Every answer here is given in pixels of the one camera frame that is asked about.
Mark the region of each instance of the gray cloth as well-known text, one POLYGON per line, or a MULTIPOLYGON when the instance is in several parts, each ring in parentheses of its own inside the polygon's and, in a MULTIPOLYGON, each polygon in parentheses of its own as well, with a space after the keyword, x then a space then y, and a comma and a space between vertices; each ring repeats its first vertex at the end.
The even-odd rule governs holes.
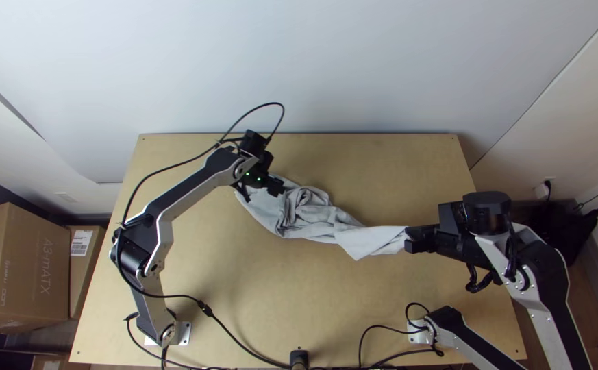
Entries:
POLYGON ((247 187, 250 203, 235 192, 239 202, 262 226, 282 238, 305 238, 339 244, 354 259, 378 254, 396 254, 408 238, 405 226, 365 227, 350 214, 334 206, 328 194, 311 186, 285 181, 285 193, 273 197, 266 189, 247 187))

